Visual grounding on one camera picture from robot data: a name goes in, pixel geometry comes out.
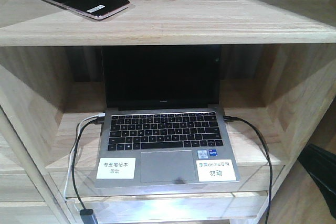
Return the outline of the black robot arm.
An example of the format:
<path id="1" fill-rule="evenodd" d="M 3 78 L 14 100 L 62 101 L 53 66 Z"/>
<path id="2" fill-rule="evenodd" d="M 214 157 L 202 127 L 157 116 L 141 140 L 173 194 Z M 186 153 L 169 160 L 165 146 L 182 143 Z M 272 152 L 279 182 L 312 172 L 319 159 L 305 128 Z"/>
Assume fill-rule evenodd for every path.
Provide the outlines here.
<path id="1" fill-rule="evenodd" d="M 309 144 L 300 153 L 298 161 L 318 186 L 335 218 L 335 154 Z"/>

